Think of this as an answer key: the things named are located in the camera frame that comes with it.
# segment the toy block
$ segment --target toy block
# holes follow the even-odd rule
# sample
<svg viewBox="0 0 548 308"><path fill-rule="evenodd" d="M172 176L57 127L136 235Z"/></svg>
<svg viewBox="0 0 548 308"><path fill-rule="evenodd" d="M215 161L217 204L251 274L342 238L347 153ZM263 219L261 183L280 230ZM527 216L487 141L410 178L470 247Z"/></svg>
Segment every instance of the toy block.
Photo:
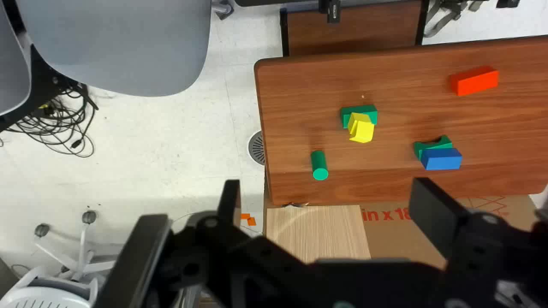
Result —
<svg viewBox="0 0 548 308"><path fill-rule="evenodd" d="M455 149L451 139L448 135L443 135L439 141L436 142L415 142L414 144L414 151L415 151L415 156L419 159L424 158L424 151L426 149Z"/></svg>
<svg viewBox="0 0 548 308"><path fill-rule="evenodd" d="M369 144L374 141L376 125L371 117L362 113L354 113L350 117L350 141L359 144Z"/></svg>
<svg viewBox="0 0 548 308"><path fill-rule="evenodd" d="M371 120L374 122L374 125L379 123L379 111L374 105L364 105L364 106L348 106L348 108L343 108L342 110L342 125L345 130L348 130L348 125L350 125L350 117L354 113L364 113L364 115L369 115Z"/></svg>
<svg viewBox="0 0 548 308"><path fill-rule="evenodd" d="M499 86L499 70L492 67L480 67L449 77L451 89L458 96L470 96Z"/></svg>
<svg viewBox="0 0 548 308"><path fill-rule="evenodd" d="M330 178L328 161L324 151L314 151L311 154L312 178L318 182L326 182Z"/></svg>
<svg viewBox="0 0 548 308"><path fill-rule="evenodd" d="M458 149L427 149L422 163L427 171L461 170L463 156Z"/></svg>

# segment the white floor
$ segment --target white floor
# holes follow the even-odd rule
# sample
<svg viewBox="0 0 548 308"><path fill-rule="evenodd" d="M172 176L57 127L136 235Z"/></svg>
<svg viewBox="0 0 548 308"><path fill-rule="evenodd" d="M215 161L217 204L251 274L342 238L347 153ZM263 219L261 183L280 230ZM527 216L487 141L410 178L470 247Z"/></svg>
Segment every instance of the white floor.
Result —
<svg viewBox="0 0 548 308"><path fill-rule="evenodd" d="M548 33L545 0L506 12L492 4L426 43ZM254 64L282 57L278 12L277 5L237 7L223 22L213 17L205 72L182 94L146 99L95 91L102 110L92 127L92 159L61 156L28 137L3 134L0 257L28 267L52 265L33 247L35 228L50 223L74 236L76 247L86 209L100 214L95 238L102 243L122 243L146 212L167 212L181 230L193 212L218 206L229 178L242 180L244 207L258 214L261 228L265 168L251 159L247 142L261 130Z"/></svg>

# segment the blue block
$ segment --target blue block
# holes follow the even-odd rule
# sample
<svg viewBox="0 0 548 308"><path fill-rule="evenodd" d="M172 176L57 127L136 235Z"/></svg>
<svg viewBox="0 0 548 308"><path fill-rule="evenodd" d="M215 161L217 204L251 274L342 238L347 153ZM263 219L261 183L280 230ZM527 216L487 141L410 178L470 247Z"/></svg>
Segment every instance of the blue block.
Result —
<svg viewBox="0 0 548 308"><path fill-rule="evenodd" d="M422 163L427 171L461 170L463 156L458 149L426 149Z"/></svg>

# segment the green cylinder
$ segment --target green cylinder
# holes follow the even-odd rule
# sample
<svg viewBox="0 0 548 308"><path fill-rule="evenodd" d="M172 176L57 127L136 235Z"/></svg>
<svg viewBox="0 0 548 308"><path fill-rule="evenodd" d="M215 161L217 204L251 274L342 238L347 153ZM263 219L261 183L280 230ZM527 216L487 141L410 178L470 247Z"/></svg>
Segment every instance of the green cylinder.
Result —
<svg viewBox="0 0 548 308"><path fill-rule="evenodd" d="M314 151L311 154L312 178L318 182L326 182L330 178L328 161L324 151Z"/></svg>

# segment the chair wheel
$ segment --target chair wheel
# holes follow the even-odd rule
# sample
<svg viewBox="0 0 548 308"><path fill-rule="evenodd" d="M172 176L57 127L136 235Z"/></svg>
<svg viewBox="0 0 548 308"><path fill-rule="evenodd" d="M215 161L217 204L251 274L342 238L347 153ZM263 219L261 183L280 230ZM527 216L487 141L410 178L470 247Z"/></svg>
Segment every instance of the chair wheel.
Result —
<svg viewBox="0 0 548 308"><path fill-rule="evenodd" d="M37 230L35 230L35 235L38 238L44 238L50 233L50 224L38 224Z"/></svg>
<svg viewBox="0 0 548 308"><path fill-rule="evenodd" d="M83 223L85 224L93 224L98 219L97 211L88 211L83 214Z"/></svg>

